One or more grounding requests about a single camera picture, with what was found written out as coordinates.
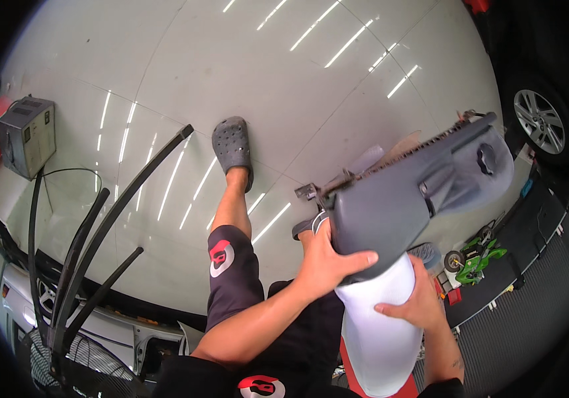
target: fan grille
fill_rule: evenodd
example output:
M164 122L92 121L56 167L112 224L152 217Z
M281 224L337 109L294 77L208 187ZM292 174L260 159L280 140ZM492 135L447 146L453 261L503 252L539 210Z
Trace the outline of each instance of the fan grille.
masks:
M21 345L24 366L30 367L35 384L47 392L69 391L74 396L81 393L102 398L149 396L144 384L126 365L83 334L74 337L70 352L60 360L61 377L57 379L50 375L52 354L41 342L38 329L27 333Z

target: red logo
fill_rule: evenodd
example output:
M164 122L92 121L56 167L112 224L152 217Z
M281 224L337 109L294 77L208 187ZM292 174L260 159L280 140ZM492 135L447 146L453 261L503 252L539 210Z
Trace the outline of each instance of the red logo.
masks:
M238 383L238 388L244 398L282 398L284 396L284 385L280 380L261 374L242 379Z
M235 252L233 251L232 244L229 241L222 239L216 246L209 250L209 258L211 258L211 266L209 273L212 278L216 278L222 274L225 269L232 265Z

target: hand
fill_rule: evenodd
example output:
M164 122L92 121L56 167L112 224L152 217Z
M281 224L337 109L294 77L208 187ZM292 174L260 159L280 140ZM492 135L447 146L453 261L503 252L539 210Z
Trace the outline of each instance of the hand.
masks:
M415 271L415 288L408 301L400 306L380 303L375 306L375 310L386 316L405 319L424 330L437 328L441 326L442 321L448 328L446 316L439 304L433 281L424 268L424 263L418 257L410 254L408 256Z
M330 291L346 277L366 269L377 262L375 251L360 251L339 255L331 246L331 225L325 221L311 238L298 275L292 282L310 301Z

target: tiled floor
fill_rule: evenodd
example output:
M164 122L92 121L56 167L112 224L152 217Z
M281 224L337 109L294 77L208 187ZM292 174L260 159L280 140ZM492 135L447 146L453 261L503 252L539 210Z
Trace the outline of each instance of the tiled floor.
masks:
M46 171L97 170L112 192L101 217L149 157L193 125L187 146L122 212L87 276L103 282L140 245L145 252L114 288L197 313L209 293L207 227L225 187L217 164L207 174L210 136L225 117L249 124L248 205L264 194L250 215L254 236L290 203L255 244L267 287L292 278L302 258L290 230L315 209L295 188L326 183L372 145L389 150L414 131L430 138L457 110L500 115L489 59L458 0L51 0L19 38L1 83L13 100L55 101L57 153ZM419 241L448 251L514 202L528 168L517 163L511 191L487 209L435 219ZM42 213L41 250L64 259L98 185L83 171L47 177L52 212ZM0 170L0 214L24 250L21 197L30 192Z

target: green toy motorcycle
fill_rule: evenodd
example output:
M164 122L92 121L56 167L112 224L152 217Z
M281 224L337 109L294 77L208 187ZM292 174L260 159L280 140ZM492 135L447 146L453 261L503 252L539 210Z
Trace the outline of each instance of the green toy motorcycle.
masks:
M492 257L499 259L507 250L499 248L495 233L489 226L482 227L477 235L461 251L449 251L444 267L455 275L457 282L474 285L483 278L483 269Z

